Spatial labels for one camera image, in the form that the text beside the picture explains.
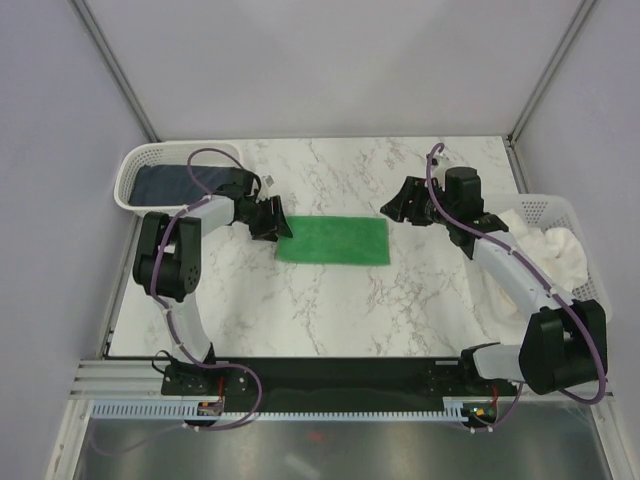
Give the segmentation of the green towel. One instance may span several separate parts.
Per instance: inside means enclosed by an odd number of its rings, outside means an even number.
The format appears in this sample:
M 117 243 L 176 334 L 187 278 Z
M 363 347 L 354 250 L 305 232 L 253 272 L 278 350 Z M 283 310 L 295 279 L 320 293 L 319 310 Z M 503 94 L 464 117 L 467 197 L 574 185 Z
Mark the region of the green towel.
M 375 217 L 293 216 L 293 237 L 275 258 L 293 264 L 377 267 L 391 263 L 387 222 Z

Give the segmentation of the dark blue towel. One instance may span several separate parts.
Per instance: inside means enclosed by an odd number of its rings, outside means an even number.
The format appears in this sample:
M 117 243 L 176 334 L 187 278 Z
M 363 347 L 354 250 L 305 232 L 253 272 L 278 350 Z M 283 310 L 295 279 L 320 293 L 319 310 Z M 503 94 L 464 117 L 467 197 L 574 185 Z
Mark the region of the dark blue towel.
M 129 204 L 135 207 L 175 206 L 191 204 L 206 193 L 214 193 L 223 186 L 242 179 L 243 171 L 233 167 L 193 166 L 195 179 L 184 165 L 144 166 L 136 174 Z

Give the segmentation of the white towel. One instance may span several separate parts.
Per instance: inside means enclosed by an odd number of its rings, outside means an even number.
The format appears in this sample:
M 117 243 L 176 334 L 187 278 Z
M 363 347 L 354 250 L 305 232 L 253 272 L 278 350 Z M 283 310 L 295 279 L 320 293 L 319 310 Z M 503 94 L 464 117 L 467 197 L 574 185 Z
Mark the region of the white towel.
M 550 279 L 571 293 L 588 281 L 587 256 L 577 237 L 567 228 L 543 231 L 529 227 L 515 210 L 506 210 L 499 218 L 508 226 L 523 252 Z M 479 290 L 484 305 L 479 318 L 488 337 L 505 345 L 515 345 L 524 338 L 528 318 L 516 307 L 504 289 L 482 269 Z

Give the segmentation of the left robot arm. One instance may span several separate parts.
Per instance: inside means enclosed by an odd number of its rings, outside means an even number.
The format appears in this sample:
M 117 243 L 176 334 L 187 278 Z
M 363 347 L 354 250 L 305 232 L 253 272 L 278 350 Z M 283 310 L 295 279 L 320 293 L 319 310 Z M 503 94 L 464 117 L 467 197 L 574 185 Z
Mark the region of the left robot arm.
M 293 236 L 282 200 L 268 184 L 240 167 L 151 167 L 136 182 L 131 203 L 148 207 L 133 265 L 134 282 L 164 317 L 172 354 L 191 362 L 184 382 L 197 394 L 219 380 L 214 348 L 204 331 L 195 291 L 203 272 L 202 243 L 215 230 L 242 223 L 253 240 Z

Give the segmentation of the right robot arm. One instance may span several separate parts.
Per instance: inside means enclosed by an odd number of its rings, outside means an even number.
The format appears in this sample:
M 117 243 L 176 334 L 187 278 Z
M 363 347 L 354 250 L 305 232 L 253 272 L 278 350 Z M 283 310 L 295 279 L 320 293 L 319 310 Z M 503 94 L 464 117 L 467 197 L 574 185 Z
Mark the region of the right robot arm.
M 481 179 L 471 167 L 452 167 L 442 181 L 409 176 L 380 209 L 397 223 L 444 226 L 450 241 L 497 282 L 528 323 L 518 345 L 484 344 L 464 350 L 458 385 L 480 394 L 494 379 L 524 383 L 539 395 L 595 381 L 606 390 L 604 308 L 552 283 L 517 246 L 497 215 L 485 209 Z

